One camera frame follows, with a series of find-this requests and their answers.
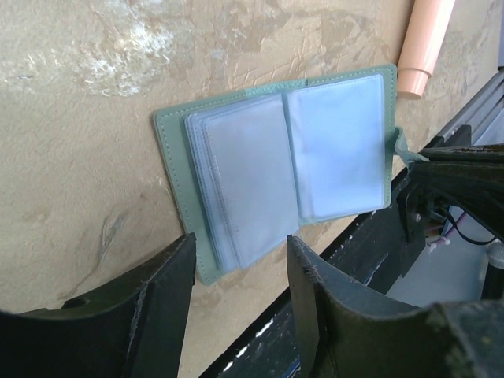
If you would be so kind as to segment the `aluminium frame rail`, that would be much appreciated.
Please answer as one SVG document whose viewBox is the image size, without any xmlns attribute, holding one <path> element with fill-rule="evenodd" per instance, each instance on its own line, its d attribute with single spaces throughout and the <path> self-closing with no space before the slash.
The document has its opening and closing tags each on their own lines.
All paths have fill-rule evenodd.
<svg viewBox="0 0 504 378">
<path fill-rule="evenodd" d="M 425 146 L 503 144 L 503 68 Z"/>
</svg>

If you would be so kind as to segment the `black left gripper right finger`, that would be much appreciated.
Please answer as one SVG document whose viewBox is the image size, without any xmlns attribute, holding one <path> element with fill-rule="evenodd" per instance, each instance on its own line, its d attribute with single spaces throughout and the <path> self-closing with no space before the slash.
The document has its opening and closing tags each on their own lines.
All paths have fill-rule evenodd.
<svg viewBox="0 0 504 378">
<path fill-rule="evenodd" d="M 501 377 L 503 302 L 411 306 L 287 238 L 288 281 L 306 267 L 320 284 L 317 311 L 295 307 L 302 377 Z"/>
</svg>

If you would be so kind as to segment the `teal leather card holder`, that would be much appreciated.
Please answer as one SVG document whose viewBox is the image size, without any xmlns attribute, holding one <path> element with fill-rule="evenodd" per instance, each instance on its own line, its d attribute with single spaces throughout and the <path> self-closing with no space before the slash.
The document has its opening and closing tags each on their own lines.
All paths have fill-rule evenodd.
<svg viewBox="0 0 504 378">
<path fill-rule="evenodd" d="M 420 159 L 395 124 L 396 84 L 396 67 L 379 65 L 154 114 L 203 284 L 248 269 L 304 225 L 391 204 L 394 156 Z"/>
</svg>

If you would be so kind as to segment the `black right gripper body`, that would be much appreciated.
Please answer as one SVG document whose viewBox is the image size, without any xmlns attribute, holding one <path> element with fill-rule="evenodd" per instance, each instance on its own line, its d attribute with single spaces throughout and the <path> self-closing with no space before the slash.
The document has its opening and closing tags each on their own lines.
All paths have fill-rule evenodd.
<svg viewBox="0 0 504 378">
<path fill-rule="evenodd" d="M 405 276 L 425 248 L 428 222 L 428 194 L 418 183 L 409 182 L 396 198 L 405 246 L 400 253 L 401 274 Z"/>
</svg>

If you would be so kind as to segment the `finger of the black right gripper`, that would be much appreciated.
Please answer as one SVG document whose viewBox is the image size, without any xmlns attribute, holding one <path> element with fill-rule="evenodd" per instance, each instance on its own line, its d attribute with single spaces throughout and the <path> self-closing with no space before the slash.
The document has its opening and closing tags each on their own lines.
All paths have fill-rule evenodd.
<svg viewBox="0 0 504 378">
<path fill-rule="evenodd" d="M 409 177 L 462 208 L 493 235 L 503 235 L 502 165 L 411 165 Z"/>
<path fill-rule="evenodd" d="M 482 146 L 442 146 L 423 149 L 420 157 L 424 160 L 409 164 L 409 173 L 417 166 L 425 165 L 428 169 L 436 163 L 446 163 L 449 167 L 463 165 L 470 169 L 488 170 L 503 173 L 503 144 Z"/>
</svg>

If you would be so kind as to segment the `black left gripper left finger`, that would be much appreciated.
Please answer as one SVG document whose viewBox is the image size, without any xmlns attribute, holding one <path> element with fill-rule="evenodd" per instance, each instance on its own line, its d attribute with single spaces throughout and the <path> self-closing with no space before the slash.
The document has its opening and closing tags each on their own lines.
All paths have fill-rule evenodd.
<svg viewBox="0 0 504 378">
<path fill-rule="evenodd" d="M 175 377 L 196 238 L 184 235 L 60 309 L 1 314 L 3 377 Z"/>
</svg>

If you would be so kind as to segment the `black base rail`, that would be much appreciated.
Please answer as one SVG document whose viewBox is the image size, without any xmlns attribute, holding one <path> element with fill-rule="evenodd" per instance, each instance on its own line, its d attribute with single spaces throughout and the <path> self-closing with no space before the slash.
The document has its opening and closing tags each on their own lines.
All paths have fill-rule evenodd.
<svg viewBox="0 0 504 378">
<path fill-rule="evenodd" d="M 392 203 L 351 222 L 322 252 L 321 258 L 382 294 L 404 276 L 424 248 L 419 237 L 406 241 L 398 200 L 409 190 L 401 171 L 392 181 Z M 322 289 L 306 267 L 294 267 L 284 291 L 209 367 L 204 377 L 300 377 L 300 347 L 295 334 L 295 307 L 317 311 Z"/>
</svg>

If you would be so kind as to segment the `pink microphone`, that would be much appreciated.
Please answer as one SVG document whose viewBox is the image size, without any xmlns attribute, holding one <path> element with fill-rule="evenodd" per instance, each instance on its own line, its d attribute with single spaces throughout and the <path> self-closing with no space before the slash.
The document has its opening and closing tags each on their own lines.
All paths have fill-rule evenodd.
<svg viewBox="0 0 504 378">
<path fill-rule="evenodd" d="M 416 0 L 398 61 L 399 98 L 422 98 L 443 44 L 454 0 Z"/>
</svg>

